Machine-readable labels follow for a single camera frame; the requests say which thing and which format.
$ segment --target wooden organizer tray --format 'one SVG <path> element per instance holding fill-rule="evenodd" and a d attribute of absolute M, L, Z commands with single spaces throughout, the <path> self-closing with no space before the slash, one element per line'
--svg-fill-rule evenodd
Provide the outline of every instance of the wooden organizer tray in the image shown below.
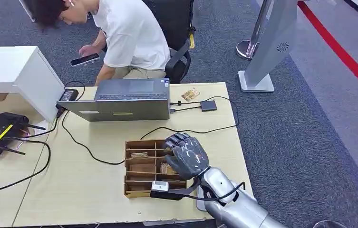
<path fill-rule="evenodd" d="M 132 153 L 148 153 L 146 158 L 131 158 Z M 149 197 L 152 181 L 169 182 L 170 189 L 186 188 L 186 180 L 178 174 L 161 173 L 161 163 L 165 155 L 172 155 L 164 149 L 164 140 L 126 142 L 126 175 L 124 176 L 124 195 L 128 198 Z"/>

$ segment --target gray carpet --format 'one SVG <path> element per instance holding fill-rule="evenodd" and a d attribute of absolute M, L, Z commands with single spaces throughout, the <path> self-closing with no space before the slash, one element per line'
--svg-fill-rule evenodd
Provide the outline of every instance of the gray carpet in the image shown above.
<path fill-rule="evenodd" d="M 275 219 L 295 228 L 323 219 L 358 228 L 358 168 L 292 59 L 272 71 L 274 93 L 239 91 L 235 76 L 247 62 L 234 47 L 253 29 L 256 11 L 249 1 L 195 0 L 196 49 L 184 82 L 227 83 L 240 109 L 238 132 L 255 197 Z M 41 33 L 16 0 L 0 0 L 0 46 L 38 45 L 63 82 L 92 85 L 99 62 L 82 68 L 68 62 L 97 29 L 90 23 L 60 28 Z"/>

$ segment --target office chair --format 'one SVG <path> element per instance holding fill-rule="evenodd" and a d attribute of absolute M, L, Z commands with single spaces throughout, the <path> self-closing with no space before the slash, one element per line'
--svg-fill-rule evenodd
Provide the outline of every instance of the office chair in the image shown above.
<path fill-rule="evenodd" d="M 190 31 L 193 20 L 194 0 L 143 0 L 151 9 L 164 32 L 171 50 L 171 59 L 166 64 L 166 77 L 172 84 L 179 84 L 187 75 L 191 64 L 189 53 Z"/>

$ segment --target white t-shirt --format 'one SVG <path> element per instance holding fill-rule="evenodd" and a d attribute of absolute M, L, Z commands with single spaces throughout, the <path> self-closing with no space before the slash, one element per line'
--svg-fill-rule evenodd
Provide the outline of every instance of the white t-shirt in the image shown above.
<path fill-rule="evenodd" d="M 106 65 L 165 69 L 169 47 L 158 21 L 142 0 L 100 0 L 93 19 L 106 36 Z"/>

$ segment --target smartphone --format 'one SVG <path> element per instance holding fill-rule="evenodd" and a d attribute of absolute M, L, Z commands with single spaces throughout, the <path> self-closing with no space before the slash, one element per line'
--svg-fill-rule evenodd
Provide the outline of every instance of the smartphone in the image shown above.
<path fill-rule="evenodd" d="M 100 59 L 98 54 L 93 54 L 93 55 L 77 58 L 77 59 L 71 60 L 71 66 L 76 67 L 76 66 L 79 66 L 82 64 L 87 64 L 89 62 L 93 62 L 98 59 Z"/>

